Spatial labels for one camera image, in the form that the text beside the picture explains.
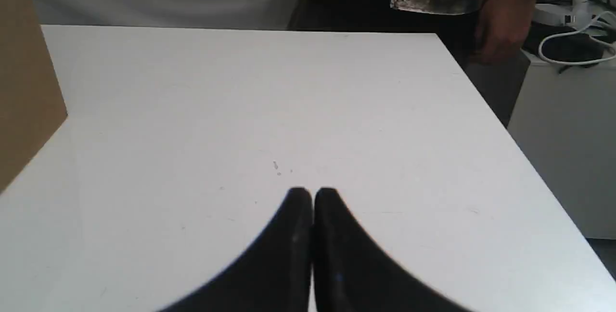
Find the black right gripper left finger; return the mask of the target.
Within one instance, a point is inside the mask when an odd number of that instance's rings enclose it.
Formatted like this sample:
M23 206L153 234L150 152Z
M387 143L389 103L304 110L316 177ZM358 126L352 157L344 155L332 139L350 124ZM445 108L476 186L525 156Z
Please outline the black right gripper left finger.
M291 188L262 233L238 259L165 311L308 311L313 216L310 193Z

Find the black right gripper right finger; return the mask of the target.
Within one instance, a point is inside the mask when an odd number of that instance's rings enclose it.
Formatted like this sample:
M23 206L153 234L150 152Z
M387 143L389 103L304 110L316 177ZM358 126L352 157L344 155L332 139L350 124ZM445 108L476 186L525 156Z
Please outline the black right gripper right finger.
M463 312L396 264L333 188L314 204L314 294L319 312Z

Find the person's left hand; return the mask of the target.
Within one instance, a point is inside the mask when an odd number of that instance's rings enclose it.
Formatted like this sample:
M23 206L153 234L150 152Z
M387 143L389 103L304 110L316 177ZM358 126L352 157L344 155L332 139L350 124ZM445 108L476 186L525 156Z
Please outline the person's left hand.
M496 64L522 47L530 28L536 0L486 0L479 12L473 59Z

